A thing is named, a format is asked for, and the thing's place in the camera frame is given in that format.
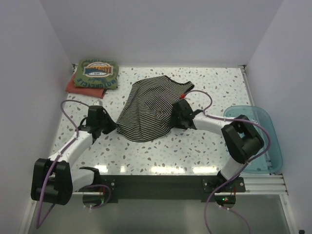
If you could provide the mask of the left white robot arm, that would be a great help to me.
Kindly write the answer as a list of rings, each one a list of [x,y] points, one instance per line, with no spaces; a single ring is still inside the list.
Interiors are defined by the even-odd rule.
[[[99,105],[89,106],[88,115],[78,126],[78,132],[56,153],[34,164],[31,198],[51,204],[65,205],[72,193],[86,187],[96,191],[101,186],[100,172],[94,167],[71,171],[78,158],[90,148],[101,134],[117,128],[106,110]]]

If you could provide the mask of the striped black white tank top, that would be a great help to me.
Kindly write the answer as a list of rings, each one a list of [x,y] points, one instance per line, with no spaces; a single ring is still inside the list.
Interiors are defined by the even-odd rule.
[[[168,76],[135,82],[117,119],[117,133],[134,142],[167,135],[171,130],[173,104],[193,88],[190,81],[179,83]]]

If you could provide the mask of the olive green tank top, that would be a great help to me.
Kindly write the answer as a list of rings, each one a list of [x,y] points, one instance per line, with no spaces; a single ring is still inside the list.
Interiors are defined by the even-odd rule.
[[[81,59],[77,65],[74,85],[80,88],[115,90],[118,87],[118,73],[119,66],[114,61]]]

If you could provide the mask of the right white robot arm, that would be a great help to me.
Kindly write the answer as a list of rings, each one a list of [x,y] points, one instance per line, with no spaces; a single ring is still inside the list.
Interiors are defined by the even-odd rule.
[[[173,104],[170,125],[184,130],[208,131],[224,138],[230,158],[210,183],[211,187],[218,187],[224,192],[234,186],[233,177],[238,177],[247,161],[265,145],[263,138],[245,115],[228,120],[219,116],[207,117],[202,110],[192,110],[184,99]]]

